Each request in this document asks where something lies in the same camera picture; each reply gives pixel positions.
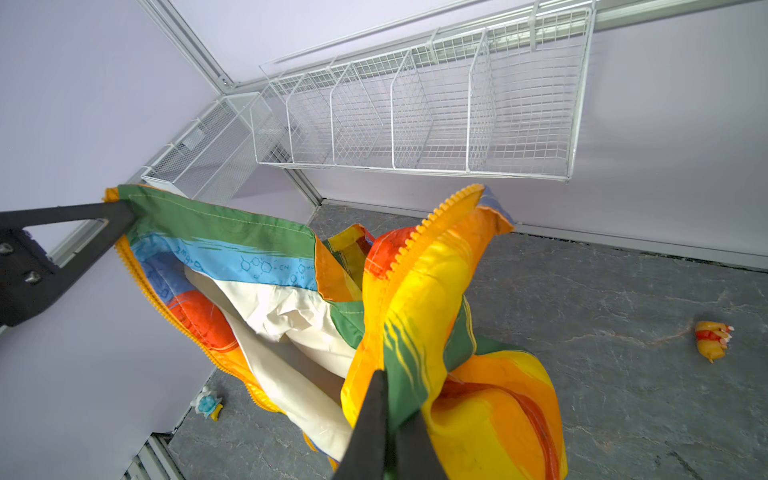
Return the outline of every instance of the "screw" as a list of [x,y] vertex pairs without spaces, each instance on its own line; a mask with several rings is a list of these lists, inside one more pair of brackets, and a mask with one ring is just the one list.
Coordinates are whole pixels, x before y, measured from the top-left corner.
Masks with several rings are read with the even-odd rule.
[[37,273],[34,270],[27,272],[27,274],[24,276],[24,281],[31,285],[40,283],[40,280],[43,280],[43,277],[40,276],[40,273]]

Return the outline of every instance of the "wire basket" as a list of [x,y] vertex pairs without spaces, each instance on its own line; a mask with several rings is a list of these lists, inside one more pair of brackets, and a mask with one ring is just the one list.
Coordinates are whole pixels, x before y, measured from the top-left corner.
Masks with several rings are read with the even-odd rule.
[[[265,111],[263,102],[256,102],[258,99],[261,94],[256,93],[216,100],[158,154],[141,178],[187,198],[228,204],[256,170],[258,154],[269,159],[264,149],[273,149],[266,145],[275,143],[270,136],[258,140],[254,136],[254,131],[263,130],[262,118],[276,123],[272,112]],[[260,123],[254,124],[254,118]]]
[[567,180],[594,7],[558,10],[270,82],[259,162]]

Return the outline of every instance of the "small toy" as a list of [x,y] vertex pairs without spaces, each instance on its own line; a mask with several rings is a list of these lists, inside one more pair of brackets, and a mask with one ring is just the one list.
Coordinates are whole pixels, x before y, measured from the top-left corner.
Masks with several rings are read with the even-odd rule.
[[214,422],[219,421],[219,412],[223,405],[221,399],[216,397],[216,392],[204,386],[203,390],[197,394],[197,398],[190,402],[196,413],[202,413],[205,418],[210,417]]
[[696,347],[699,353],[706,356],[710,363],[725,356],[728,342],[735,329],[725,323],[699,322],[696,324]]

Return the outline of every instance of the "gray floor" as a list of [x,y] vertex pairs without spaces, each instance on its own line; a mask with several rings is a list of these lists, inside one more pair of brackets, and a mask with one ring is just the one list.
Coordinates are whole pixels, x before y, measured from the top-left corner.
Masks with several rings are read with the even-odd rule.
[[[322,207],[326,238],[416,219]],[[569,480],[768,478],[768,273],[511,234],[495,239],[467,297],[475,331],[534,352],[557,390]],[[736,327],[711,365],[691,327]],[[218,423],[189,415],[170,448],[187,480],[329,478],[298,428],[218,372]]]

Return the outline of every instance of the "colorful garment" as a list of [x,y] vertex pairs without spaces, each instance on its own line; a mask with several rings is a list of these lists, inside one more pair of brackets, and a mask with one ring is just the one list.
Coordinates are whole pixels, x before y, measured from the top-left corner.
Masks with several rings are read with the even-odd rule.
[[482,185],[421,225],[320,241],[305,225],[120,186],[136,224],[118,242],[150,301],[254,402],[340,461],[371,375],[389,428],[421,410],[449,478],[559,480],[557,397],[529,352],[475,337],[463,296],[494,235],[513,230]]

